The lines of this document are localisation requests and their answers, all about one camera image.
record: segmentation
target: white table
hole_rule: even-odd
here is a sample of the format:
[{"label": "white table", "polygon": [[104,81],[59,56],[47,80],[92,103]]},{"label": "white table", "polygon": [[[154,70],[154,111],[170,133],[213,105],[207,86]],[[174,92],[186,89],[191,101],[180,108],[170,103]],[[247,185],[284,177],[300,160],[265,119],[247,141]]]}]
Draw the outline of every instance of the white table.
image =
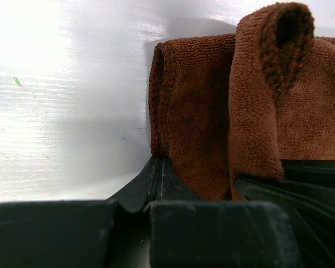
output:
[{"label": "white table", "polygon": [[[335,37],[335,0],[308,0]],[[272,0],[0,0],[0,202],[106,199],[150,157],[155,44]]]}]

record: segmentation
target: green mark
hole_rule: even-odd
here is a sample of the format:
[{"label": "green mark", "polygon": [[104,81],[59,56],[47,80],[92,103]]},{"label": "green mark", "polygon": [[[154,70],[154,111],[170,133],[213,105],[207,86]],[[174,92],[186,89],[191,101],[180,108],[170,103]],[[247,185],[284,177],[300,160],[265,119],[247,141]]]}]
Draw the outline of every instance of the green mark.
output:
[{"label": "green mark", "polygon": [[15,77],[13,76],[13,80],[15,81],[15,83],[22,88],[21,82]]}]

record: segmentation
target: brown towel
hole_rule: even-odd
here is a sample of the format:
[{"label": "brown towel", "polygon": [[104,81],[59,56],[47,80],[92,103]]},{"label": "brown towel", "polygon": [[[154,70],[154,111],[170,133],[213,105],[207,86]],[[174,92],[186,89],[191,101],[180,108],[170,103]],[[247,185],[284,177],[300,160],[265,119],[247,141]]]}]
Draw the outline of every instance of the brown towel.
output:
[{"label": "brown towel", "polygon": [[278,3],[234,35],[158,44],[152,154],[206,200],[240,199],[238,173],[283,178],[281,159],[335,160],[335,39],[313,30],[307,6]]}]

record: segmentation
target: stitched hem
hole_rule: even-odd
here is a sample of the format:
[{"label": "stitched hem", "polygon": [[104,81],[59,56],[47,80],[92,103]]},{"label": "stitched hem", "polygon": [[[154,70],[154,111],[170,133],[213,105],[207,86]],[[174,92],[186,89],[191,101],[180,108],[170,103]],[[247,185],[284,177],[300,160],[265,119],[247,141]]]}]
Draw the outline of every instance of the stitched hem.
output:
[{"label": "stitched hem", "polygon": [[151,153],[168,155],[169,134],[166,116],[175,85],[176,55],[168,42],[155,47],[149,77],[149,115],[151,130]]},{"label": "stitched hem", "polygon": [[266,82],[273,91],[277,110],[311,55],[313,32],[314,18],[310,11],[307,6],[296,3],[278,6],[262,27],[262,68]]}]

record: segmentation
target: terry cloth fabric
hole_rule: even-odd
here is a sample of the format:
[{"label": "terry cloth fabric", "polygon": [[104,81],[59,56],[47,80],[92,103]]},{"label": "terry cloth fabric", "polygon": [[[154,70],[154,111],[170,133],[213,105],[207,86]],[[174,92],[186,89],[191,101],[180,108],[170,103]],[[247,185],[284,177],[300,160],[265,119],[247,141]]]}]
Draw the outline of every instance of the terry cloth fabric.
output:
[{"label": "terry cloth fabric", "polygon": [[277,3],[235,34],[155,47],[151,152],[205,200],[241,197],[237,174],[283,178],[281,159],[335,160],[335,39],[307,6]]}]

